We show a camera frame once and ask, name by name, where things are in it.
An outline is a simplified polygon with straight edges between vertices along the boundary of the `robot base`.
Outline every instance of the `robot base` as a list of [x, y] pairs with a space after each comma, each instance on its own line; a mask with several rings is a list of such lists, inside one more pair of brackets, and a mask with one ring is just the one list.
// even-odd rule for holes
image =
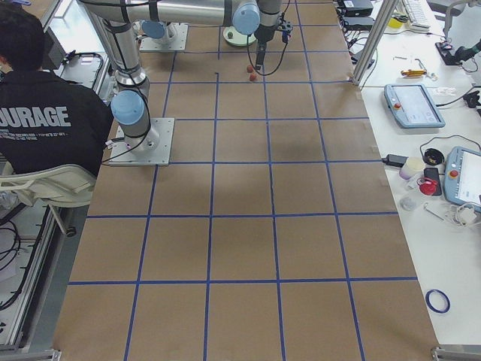
[[164, 51], [185, 50], [189, 26], [187, 24], [179, 24], [176, 29], [177, 35], [171, 43], [160, 44], [156, 43], [152, 38], [145, 38], [142, 39], [140, 51], [145, 53], [161, 53]]
[[[118, 157], [109, 161], [109, 165], [168, 165], [171, 157], [172, 135], [174, 134], [174, 118], [152, 118], [150, 121], [151, 126], [159, 133], [157, 147], [142, 153], [128, 152], [118, 156], [127, 150], [126, 143], [120, 141], [113, 145], [110, 155], [110, 157]], [[119, 127], [116, 137], [122, 138], [123, 136], [123, 131]]]

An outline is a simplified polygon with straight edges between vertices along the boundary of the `yellow tool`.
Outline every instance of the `yellow tool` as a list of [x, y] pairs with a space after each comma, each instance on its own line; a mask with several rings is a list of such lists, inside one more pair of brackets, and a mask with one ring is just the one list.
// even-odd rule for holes
[[408, 70], [401, 70], [401, 75], [403, 77], [420, 77], [422, 75], [426, 75], [428, 71], [426, 69], [408, 69]]

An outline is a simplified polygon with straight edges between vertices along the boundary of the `table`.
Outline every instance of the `table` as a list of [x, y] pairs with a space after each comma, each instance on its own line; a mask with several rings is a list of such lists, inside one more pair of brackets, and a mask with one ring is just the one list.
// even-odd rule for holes
[[[433, 24], [431, 31], [442, 34], [440, 26]], [[439, 41], [435, 35], [407, 32], [385, 35], [380, 42], [378, 64], [366, 82], [362, 96], [381, 156], [388, 153], [419, 156], [419, 146], [435, 136], [459, 134], [481, 141], [481, 118], [476, 110], [469, 109], [462, 101], [441, 108], [440, 112], [446, 121], [442, 129], [402, 129], [387, 108], [383, 97], [386, 83], [423, 83], [436, 103], [453, 100], [470, 89], [470, 78], [462, 69], [443, 64], [434, 47], [435, 41]], [[408, 59], [393, 59], [394, 56]], [[415, 58], [420, 58], [429, 71], [437, 73], [438, 81], [427, 77], [400, 78], [398, 73], [405, 68], [404, 63]], [[456, 97], [439, 95], [439, 87], [455, 88]], [[460, 138], [436, 140], [429, 144], [445, 155], [456, 145], [476, 149], [474, 144]], [[481, 228], [458, 229], [422, 208], [413, 212], [404, 211], [398, 205], [400, 197], [406, 193], [398, 169], [386, 167], [386, 175], [424, 294], [430, 289], [439, 289], [451, 301], [451, 309], [446, 314], [429, 311], [438, 341], [440, 344], [481, 344]], [[430, 203], [434, 209], [441, 210], [443, 198], [433, 199]]]

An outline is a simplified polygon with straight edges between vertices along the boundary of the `chair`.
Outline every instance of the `chair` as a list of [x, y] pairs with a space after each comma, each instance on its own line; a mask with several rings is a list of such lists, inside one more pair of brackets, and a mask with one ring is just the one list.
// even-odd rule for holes
[[64, 235], [76, 234], [74, 227], [67, 228], [57, 208], [76, 208], [90, 204], [95, 177], [75, 164], [61, 165], [45, 171], [12, 174], [7, 162], [0, 176], [0, 191], [11, 191], [25, 205], [33, 206], [41, 199], [47, 203], [55, 221]]

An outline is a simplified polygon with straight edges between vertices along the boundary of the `tape roll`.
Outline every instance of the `tape roll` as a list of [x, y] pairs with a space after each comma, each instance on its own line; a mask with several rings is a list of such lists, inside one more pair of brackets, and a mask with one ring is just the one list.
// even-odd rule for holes
[[392, 17], [388, 23], [388, 26], [393, 29], [399, 29], [403, 26], [403, 23], [395, 17]]

